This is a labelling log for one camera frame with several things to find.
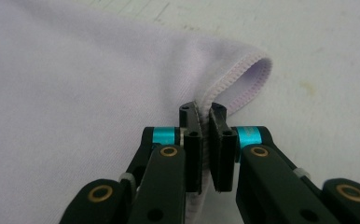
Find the blue band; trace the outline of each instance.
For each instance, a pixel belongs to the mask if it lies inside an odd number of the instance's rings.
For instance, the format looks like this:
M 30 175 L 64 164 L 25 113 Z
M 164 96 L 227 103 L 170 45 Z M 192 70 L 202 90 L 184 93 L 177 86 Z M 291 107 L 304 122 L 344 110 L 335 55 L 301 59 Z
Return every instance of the blue band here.
M 252 144 L 261 144 L 262 143 L 262 139 L 261 139 L 261 133 L 259 132 L 257 127 L 254 126 L 249 126 L 249 127 L 236 127 L 237 131 L 238 131 L 238 136 L 239 136 L 239 143 L 240 143 L 240 147 L 241 147 L 241 153 L 242 153 L 242 149 L 244 147 L 247 147 L 248 145 L 252 145 Z
M 153 144 L 174 145 L 174 127 L 155 127 Z

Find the white surface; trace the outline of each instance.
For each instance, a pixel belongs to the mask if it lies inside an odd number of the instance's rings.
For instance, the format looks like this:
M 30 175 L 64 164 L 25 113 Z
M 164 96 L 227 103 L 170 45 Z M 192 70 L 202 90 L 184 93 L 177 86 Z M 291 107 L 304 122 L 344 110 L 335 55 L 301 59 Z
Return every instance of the white surface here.
M 360 182 L 360 1 L 85 1 L 127 18 L 240 40 L 273 59 L 231 125 L 265 125 L 313 182 Z M 209 192 L 201 223 L 241 223 L 234 194 Z

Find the brass grommet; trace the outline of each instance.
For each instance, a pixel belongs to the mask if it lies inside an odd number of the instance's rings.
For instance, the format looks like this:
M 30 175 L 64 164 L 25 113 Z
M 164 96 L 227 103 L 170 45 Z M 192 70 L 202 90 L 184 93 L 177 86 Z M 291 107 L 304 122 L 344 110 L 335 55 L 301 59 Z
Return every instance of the brass grommet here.
M 177 149 L 175 147 L 165 147 L 160 150 L 160 155 L 162 156 L 172 157 L 175 156 L 176 154 L 177 154 Z
M 263 147 L 252 147 L 250 150 L 255 156 L 266 157 L 270 153 Z
M 352 195 L 348 190 L 353 191 L 355 195 Z M 337 192 L 351 201 L 360 203 L 360 189 L 356 187 L 347 184 L 340 184 L 337 185 Z
M 98 191 L 98 190 L 101 190 L 101 189 L 106 190 L 105 195 L 100 196 L 100 197 L 96 197 L 94 195 L 95 192 Z M 93 203 L 100 203 L 100 202 L 103 202 L 106 199 L 108 199 L 112 194 L 113 194 L 113 188 L 111 188 L 108 185 L 101 185 L 101 186 L 98 186 L 98 187 L 96 187 L 96 188 L 94 188 L 94 189 L 92 189 L 90 191 L 90 193 L 88 194 L 88 200 L 90 200 Z

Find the fabric fold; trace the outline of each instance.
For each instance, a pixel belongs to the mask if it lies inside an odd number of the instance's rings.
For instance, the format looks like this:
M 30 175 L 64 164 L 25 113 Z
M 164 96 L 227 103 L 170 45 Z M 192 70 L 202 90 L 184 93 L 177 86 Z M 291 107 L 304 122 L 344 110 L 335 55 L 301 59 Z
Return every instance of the fabric fold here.
M 119 178 L 145 126 L 177 126 L 190 101 L 202 122 L 213 101 L 233 113 L 270 67 L 239 42 L 71 1 L 0 1 L 0 224 L 58 223 L 84 185 Z M 188 197 L 188 223 L 202 202 Z

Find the white fabric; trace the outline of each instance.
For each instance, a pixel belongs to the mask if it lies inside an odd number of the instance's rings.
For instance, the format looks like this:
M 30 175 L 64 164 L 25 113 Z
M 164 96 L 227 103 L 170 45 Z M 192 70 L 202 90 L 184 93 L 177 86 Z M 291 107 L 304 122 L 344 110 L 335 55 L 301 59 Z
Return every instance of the white fabric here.
M 0 224 L 58 223 L 84 185 L 125 172 L 145 126 L 176 126 L 193 100 L 202 119 L 212 101 L 234 112 L 269 72 L 242 43 L 73 2 L 0 1 Z

